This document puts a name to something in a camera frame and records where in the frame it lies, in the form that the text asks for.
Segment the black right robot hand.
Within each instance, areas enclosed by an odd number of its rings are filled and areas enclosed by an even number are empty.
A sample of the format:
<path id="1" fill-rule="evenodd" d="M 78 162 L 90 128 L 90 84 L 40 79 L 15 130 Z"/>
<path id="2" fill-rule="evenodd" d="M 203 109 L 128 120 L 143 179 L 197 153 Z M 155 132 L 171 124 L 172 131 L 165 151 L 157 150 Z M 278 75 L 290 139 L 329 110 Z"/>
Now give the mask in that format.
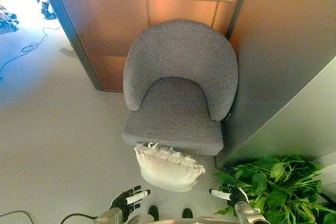
<path id="1" fill-rule="evenodd" d="M 233 185 L 228 185 L 227 188 L 227 193 L 215 189 L 209 189 L 209 193 L 217 198 L 229 200 L 233 205 L 239 201 L 249 203 L 248 197 L 242 188 Z"/>

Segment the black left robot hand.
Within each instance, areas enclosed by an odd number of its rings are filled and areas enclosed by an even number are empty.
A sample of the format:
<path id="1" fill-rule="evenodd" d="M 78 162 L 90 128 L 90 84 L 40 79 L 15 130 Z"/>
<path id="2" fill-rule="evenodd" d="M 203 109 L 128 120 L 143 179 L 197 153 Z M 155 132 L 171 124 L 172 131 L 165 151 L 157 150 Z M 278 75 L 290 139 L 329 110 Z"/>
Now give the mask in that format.
<path id="1" fill-rule="evenodd" d="M 135 186 L 116 196 L 112 202 L 110 209 L 118 208 L 122 212 L 122 222 L 126 222 L 130 213 L 140 207 L 140 201 L 149 196 L 151 191 L 141 190 L 141 185 Z"/>

